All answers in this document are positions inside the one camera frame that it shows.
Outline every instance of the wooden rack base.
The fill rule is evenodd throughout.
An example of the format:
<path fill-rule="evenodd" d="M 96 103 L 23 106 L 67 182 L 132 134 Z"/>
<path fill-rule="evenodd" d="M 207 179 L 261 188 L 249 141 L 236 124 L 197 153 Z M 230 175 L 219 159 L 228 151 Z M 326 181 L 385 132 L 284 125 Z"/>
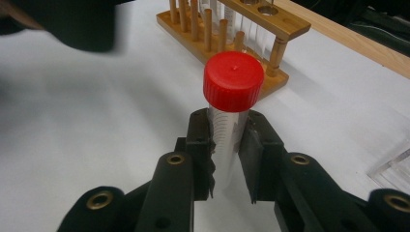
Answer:
<path fill-rule="evenodd" d="M 220 45 L 220 37 L 221 35 L 223 35 L 223 33 L 220 33 L 219 36 L 213 34 L 207 36 L 205 20 L 203 20 L 197 12 L 191 11 L 191 7 L 186 3 L 185 0 L 180 0 L 180 8 L 175 7 L 174 1 L 175 0 L 170 0 L 170 11 L 157 14 L 157 22 L 161 27 L 163 27 L 172 37 L 174 37 L 180 44 L 182 44 L 187 50 L 189 50 L 202 63 L 205 64 L 212 56 L 214 56 L 218 52 L 224 50 L 238 50 L 238 47 L 236 47 L 234 43 L 225 44 L 225 42 L 223 41 L 225 38 L 223 38 L 222 40 L 223 46 Z M 191 20 L 192 15 L 196 16 L 194 18 L 195 22 L 193 24 Z M 294 22 L 298 20 L 301 19 L 297 18 L 296 16 L 292 16 L 291 21 L 293 23 L 291 26 L 294 27 Z M 291 28 L 293 30 L 291 32 L 288 32 L 288 27 L 284 29 L 280 27 L 278 29 L 277 27 L 275 27 L 277 38 L 275 40 L 274 47 L 272 48 L 271 58 L 269 61 L 263 59 L 261 62 L 262 67 L 265 71 L 265 79 L 259 99 L 262 99 L 270 95 L 271 93 L 275 92 L 277 89 L 279 89 L 287 83 L 289 75 L 282 71 L 278 67 L 278 64 L 281 61 L 287 42 L 289 40 L 292 40 L 293 38 L 296 38 L 299 35 L 304 34 L 309 29 L 309 27 L 310 24 L 303 20 L 302 25 L 297 27 L 296 29 Z M 257 54 L 255 54 L 255 52 L 250 48 L 247 48 L 247 54 L 252 55 L 258 60 L 261 60 L 260 57 Z"/>

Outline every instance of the dark blurred object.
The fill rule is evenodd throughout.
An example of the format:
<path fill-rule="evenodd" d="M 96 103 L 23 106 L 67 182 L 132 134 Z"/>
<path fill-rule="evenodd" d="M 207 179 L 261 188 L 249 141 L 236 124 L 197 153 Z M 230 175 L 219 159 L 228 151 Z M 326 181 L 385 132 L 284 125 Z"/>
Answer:
<path fill-rule="evenodd" d="M 319 15 L 410 56 L 409 0 L 292 0 Z"/>
<path fill-rule="evenodd" d="M 63 44 L 95 52 L 114 48 L 115 6 L 130 1 L 10 0 Z M 9 18 L 3 18 L 1 23 L 4 27 L 2 26 L 0 34 L 17 32 L 18 28 L 23 27 Z"/>

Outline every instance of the ridged bottle cap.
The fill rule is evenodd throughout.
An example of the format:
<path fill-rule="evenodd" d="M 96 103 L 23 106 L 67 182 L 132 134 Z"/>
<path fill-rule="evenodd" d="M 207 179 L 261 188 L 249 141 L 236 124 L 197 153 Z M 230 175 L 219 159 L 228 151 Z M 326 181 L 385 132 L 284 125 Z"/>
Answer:
<path fill-rule="evenodd" d="M 237 51 L 218 53 L 205 65 L 204 96 L 219 110 L 242 112 L 257 102 L 263 78 L 263 68 L 252 56 Z"/>

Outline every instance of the wooden rack post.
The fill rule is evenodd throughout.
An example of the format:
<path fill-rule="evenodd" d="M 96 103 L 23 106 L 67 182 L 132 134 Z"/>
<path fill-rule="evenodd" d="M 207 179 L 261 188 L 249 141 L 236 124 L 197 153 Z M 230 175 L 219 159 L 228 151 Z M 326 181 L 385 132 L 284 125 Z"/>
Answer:
<path fill-rule="evenodd" d="M 198 13 L 198 1 L 178 0 L 177 8 L 176 0 L 169 0 L 170 10 L 157 14 L 157 22 L 204 64 L 218 52 L 242 51 L 244 32 L 238 31 L 234 43 L 226 44 L 226 19 L 220 21 L 219 34 L 213 35 L 212 12 L 205 10 L 205 18 L 202 18 Z M 289 75 L 279 67 L 284 51 L 288 42 L 309 30 L 310 23 L 265 0 L 219 1 L 276 36 L 269 60 L 261 60 L 265 79 L 259 98 L 264 98 L 286 84 Z M 246 51 L 258 58 L 249 47 Z"/>

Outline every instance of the test tube rack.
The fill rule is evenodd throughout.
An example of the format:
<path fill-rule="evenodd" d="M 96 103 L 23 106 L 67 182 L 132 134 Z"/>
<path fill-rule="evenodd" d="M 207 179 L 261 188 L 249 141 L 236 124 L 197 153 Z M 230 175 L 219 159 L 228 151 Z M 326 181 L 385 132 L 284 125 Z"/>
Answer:
<path fill-rule="evenodd" d="M 236 33 L 234 43 L 226 44 L 226 19 L 220 21 L 220 32 L 213 34 L 212 12 L 205 10 L 202 18 L 198 0 L 169 0 L 170 10 L 157 14 L 157 22 L 204 64 L 218 52 L 244 51 L 245 47 L 245 52 L 258 59 L 265 71 L 259 96 L 262 99 L 287 83 L 289 75 L 279 68 L 287 43 L 307 32 L 310 23 L 265 0 L 219 1 L 276 36 L 269 59 L 244 46 L 242 31 Z"/>

